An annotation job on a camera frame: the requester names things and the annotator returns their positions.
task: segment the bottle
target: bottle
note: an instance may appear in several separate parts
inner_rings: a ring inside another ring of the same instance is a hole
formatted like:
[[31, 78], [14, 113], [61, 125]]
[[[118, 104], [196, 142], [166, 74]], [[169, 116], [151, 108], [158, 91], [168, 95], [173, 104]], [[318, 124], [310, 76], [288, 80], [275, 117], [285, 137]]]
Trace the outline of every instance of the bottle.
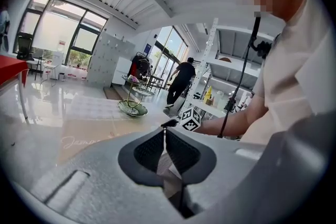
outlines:
[[206, 104], [206, 101], [211, 97], [212, 86], [206, 91], [203, 102]]

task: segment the tiled floor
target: tiled floor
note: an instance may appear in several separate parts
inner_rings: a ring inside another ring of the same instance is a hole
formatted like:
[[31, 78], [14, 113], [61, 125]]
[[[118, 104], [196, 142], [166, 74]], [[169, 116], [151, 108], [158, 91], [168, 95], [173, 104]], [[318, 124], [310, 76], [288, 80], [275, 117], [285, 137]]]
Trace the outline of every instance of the tiled floor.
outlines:
[[[25, 105], [29, 118], [24, 119], [18, 86], [0, 97], [0, 159], [10, 179], [31, 189], [37, 179], [56, 166], [63, 120], [76, 94], [105, 98], [100, 88], [77, 81], [51, 81], [40, 84], [39, 77], [27, 78]], [[170, 110], [164, 109], [167, 91], [161, 90], [144, 102], [154, 102], [169, 116], [175, 116], [184, 101], [179, 98]]]

